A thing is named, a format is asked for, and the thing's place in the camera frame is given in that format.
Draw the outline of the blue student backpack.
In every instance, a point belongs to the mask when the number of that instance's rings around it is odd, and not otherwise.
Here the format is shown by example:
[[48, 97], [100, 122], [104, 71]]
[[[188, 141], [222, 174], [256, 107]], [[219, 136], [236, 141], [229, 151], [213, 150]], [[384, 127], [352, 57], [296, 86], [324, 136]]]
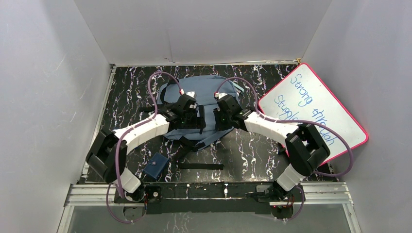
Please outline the blue student backpack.
[[[181, 103], [178, 93], [184, 89], [186, 93], [195, 93], [194, 108], [188, 110], [176, 106]], [[234, 127], [217, 127], [214, 109], [218, 108], [214, 98], [215, 91], [219, 89], [228, 95], [232, 95], [235, 100], [239, 100], [238, 88], [232, 81], [225, 77], [216, 75], [191, 76], [183, 79], [169, 78], [168, 82], [161, 86], [156, 99], [158, 112], [164, 113], [171, 110], [175, 114], [182, 113], [178, 120], [178, 125], [164, 135], [169, 140], [176, 140], [182, 149], [174, 156], [173, 160], [180, 169], [207, 169], [222, 170], [223, 164], [199, 164], [184, 163], [185, 156], [190, 152], [198, 152], [212, 143], [218, 141], [232, 130]]]

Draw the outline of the navy snap wallet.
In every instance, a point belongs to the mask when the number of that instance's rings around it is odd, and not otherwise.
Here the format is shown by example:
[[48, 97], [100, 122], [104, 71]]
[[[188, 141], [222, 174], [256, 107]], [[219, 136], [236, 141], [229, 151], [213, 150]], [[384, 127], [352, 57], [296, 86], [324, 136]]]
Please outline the navy snap wallet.
[[144, 173], [148, 176], [159, 179], [160, 175], [162, 174], [163, 170], [169, 163], [169, 159], [160, 153], [156, 153], [146, 164], [145, 168], [143, 169]]

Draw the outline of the teal eraser case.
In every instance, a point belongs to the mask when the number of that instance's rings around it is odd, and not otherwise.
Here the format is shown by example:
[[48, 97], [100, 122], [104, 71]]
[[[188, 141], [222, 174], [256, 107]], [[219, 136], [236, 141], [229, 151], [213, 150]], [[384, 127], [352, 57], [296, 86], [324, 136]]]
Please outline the teal eraser case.
[[235, 87], [236, 91], [237, 91], [239, 94], [243, 94], [243, 93], [244, 93], [244, 88], [243, 88], [243, 87], [241, 87], [240, 85], [238, 85], [238, 84], [235, 83], [235, 82], [232, 82], [232, 84], [233, 84], [233, 86]]

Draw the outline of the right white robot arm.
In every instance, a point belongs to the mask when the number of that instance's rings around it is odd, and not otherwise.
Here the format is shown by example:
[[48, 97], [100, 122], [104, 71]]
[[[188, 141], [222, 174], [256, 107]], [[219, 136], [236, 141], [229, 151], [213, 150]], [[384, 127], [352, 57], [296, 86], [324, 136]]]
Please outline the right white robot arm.
[[242, 108], [232, 95], [215, 93], [214, 97], [218, 105], [213, 111], [217, 129], [236, 128], [258, 133], [280, 143], [288, 154], [289, 165], [271, 187], [256, 190], [253, 195], [257, 199], [286, 201], [293, 189], [330, 155], [330, 149], [313, 124], [268, 121], [258, 112]]

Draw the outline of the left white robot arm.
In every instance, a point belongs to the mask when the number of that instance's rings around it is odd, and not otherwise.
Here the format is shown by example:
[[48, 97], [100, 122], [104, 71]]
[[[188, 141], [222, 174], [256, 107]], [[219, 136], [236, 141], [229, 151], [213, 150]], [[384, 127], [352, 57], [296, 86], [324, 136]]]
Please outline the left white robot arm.
[[194, 91], [179, 96], [177, 102], [169, 103], [147, 119], [131, 126], [98, 132], [86, 163], [108, 184], [117, 186], [119, 195], [125, 194], [133, 202], [143, 200], [145, 189], [142, 181], [125, 166], [127, 155], [139, 145], [177, 129], [196, 128], [200, 120], [200, 106]]

